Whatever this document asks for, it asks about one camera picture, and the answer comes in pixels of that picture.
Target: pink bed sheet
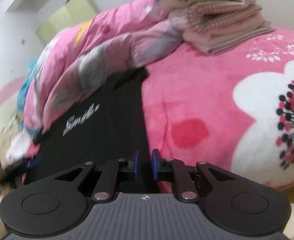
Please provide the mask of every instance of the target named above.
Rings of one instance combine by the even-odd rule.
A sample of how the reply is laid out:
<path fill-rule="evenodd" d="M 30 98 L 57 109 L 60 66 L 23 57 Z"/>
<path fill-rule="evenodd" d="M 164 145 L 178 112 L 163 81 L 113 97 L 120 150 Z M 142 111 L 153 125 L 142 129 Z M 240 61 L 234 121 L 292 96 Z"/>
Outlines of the pink bed sheet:
<path fill-rule="evenodd" d="M 215 56 L 184 43 L 148 70 L 150 149 L 279 190 L 294 185 L 294 31 L 277 28 Z"/>

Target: silver rivet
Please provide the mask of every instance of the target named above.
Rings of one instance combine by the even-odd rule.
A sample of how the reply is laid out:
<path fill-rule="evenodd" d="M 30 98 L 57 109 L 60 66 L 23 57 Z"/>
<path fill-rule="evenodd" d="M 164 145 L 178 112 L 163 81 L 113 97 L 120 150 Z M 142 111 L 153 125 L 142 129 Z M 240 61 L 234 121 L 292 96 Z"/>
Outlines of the silver rivet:
<path fill-rule="evenodd" d="M 194 199 L 197 197 L 197 194 L 192 191 L 186 191 L 182 193 L 182 198 L 184 199 Z"/>
<path fill-rule="evenodd" d="M 110 195 L 107 192 L 98 192 L 93 197 L 96 200 L 106 200 L 107 198 L 109 198 L 109 196 Z"/>

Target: gray ribbed panel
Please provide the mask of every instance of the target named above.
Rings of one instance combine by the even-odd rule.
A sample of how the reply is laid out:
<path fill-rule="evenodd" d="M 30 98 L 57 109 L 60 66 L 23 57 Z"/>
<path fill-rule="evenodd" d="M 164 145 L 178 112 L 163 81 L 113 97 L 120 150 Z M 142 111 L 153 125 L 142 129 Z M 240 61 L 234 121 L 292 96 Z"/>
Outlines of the gray ribbed panel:
<path fill-rule="evenodd" d="M 273 236 L 250 238 L 229 233 L 211 223 L 194 204 L 181 203 L 172 194 L 119 194 L 112 203 L 95 205 L 76 228 L 39 240 L 286 240 Z M 29 238 L 9 234 L 5 240 Z"/>

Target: yellow patch on quilt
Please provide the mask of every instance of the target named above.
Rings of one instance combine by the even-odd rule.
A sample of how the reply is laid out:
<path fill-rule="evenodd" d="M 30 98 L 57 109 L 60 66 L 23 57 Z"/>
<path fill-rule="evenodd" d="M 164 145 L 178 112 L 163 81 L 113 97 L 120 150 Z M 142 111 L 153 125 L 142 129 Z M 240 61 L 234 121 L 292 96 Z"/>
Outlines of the yellow patch on quilt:
<path fill-rule="evenodd" d="M 77 35 L 77 38 L 76 38 L 76 42 L 74 44 L 75 47 L 77 47 L 79 45 L 85 29 L 89 28 L 91 22 L 92 22 L 92 19 L 89 20 L 89 21 L 87 21 L 87 22 L 85 22 L 83 25 L 80 26 L 80 29 L 78 31 L 78 35 Z"/>

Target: stack of folded blankets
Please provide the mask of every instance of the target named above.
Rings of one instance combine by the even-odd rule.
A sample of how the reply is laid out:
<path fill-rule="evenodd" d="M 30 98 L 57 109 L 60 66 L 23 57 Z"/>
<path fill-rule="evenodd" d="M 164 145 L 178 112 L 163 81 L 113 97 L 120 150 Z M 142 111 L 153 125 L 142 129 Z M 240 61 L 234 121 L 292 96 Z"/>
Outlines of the stack of folded blankets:
<path fill-rule="evenodd" d="M 273 31 L 255 0 L 157 0 L 173 28 L 205 54 Z"/>

